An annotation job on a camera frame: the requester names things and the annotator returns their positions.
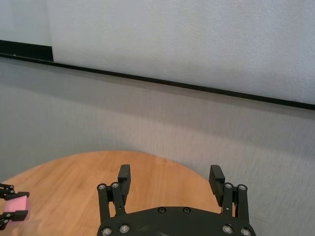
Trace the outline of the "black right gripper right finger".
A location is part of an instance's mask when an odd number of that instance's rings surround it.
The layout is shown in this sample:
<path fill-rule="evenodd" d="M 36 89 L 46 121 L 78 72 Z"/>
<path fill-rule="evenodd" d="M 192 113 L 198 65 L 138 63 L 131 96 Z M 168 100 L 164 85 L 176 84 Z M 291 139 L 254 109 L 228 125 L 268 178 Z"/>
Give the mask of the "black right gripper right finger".
<path fill-rule="evenodd" d="M 249 218 L 248 188 L 243 184 L 234 186 L 225 181 L 225 176 L 219 165 L 211 165 L 209 173 L 209 184 L 216 197 L 221 214 L 233 216 L 233 206 L 235 206 L 236 218 Z"/>

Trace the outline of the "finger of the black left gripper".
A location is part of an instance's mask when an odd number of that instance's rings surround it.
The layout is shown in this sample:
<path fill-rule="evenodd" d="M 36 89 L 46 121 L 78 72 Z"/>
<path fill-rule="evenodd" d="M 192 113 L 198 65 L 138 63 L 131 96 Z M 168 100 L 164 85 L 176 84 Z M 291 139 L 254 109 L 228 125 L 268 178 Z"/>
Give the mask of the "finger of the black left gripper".
<path fill-rule="evenodd" d="M 0 184 L 0 198 L 4 200 L 12 200 L 19 197 L 27 198 L 30 196 L 29 192 L 15 192 L 14 185 L 8 185 L 8 184 Z"/>
<path fill-rule="evenodd" d="M 28 215 L 28 210 L 17 210 L 15 212 L 4 212 L 0 215 L 0 230 L 5 230 L 9 222 L 24 221 Z"/>

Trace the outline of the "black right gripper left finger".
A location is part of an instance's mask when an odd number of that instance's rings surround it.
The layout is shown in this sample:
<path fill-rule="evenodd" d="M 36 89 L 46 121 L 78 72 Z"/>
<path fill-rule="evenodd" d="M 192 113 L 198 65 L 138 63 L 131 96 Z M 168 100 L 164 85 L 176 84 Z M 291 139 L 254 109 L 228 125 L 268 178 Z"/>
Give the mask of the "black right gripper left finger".
<path fill-rule="evenodd" d="M 125 205 L 131 183 L 130 165 L 120 167 L 118 180 L 107 186 L 101 183 L 97 186 L 99 213 L 101 219 L 110 218 L 109 203 L 115 207 L 115 216 L 126 214 Z"/>

